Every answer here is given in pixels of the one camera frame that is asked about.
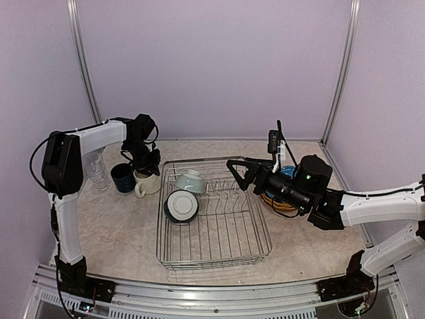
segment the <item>lavender backdrop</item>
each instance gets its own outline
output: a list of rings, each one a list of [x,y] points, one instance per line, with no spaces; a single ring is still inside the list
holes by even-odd
[[[329,149],[354,190],[397,187],[425,173],[425,2],[362,1]],[[370,224],[375,242],[404,223]],[[413,318],[425,313],[425,253],[396,265]]]
[[[320,139],[350,0],[79,1],[105,118],[151,114],[161,138]]]
[[[16,318],[38,263],[54,246],[30,155],[52,130],[91,123],[66,2],[0,2],[0,75],[0,316]]]

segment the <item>light blue bowl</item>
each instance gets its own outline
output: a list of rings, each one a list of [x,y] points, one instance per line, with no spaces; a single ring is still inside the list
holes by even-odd
[[[205,193],[206,183],[198,171],[188,169],[187,173],[177,178],[175,186],[191,193],[202,194]]]

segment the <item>marble countertop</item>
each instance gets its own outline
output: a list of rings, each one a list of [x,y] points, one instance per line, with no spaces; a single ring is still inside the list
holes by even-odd
[[[324,155],[315,142],[292,142],[297,159]],[[161,162],[219,156],[269,158],[267,141],[159,141]],[[104,152],[108,171],[125,159],[120,145]],[[338,188],[335,177],[330,187]],[[116,278],[169,284],[268,284],[320,278],[345,272],[353,253],[364,249],[360,230],[321,231],[307,216],[285,219],[262,206],[273,244],[269,256],[255,265],[206,270],[167,270],[156,257],[159,193],[138,199],[122,195],[111,183],[105,192],[90,181],[78,199],[78,227],[88,272]]]

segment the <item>cream mug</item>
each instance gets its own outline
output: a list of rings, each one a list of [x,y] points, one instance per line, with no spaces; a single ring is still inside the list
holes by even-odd
[[[146,194],[156,193],[161,188],[161,178],[158,175],[147,176],[136,171],[133,174],[136,182],[134,191],[138,198],[144,198]]]

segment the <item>metal wire rack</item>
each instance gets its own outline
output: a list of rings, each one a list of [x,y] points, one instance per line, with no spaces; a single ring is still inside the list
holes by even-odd
[[[157,258],[168,269],[185,270],[254,264],[272,250],[260,200],[240,190],[226,167],[242,157],[167,161],[162,171],[157,224]],[[176,178],[195,169],[207,183],[197,217],[186,224],[170,221],[163,212]],[[243,174],[245,167],[236,167]]]

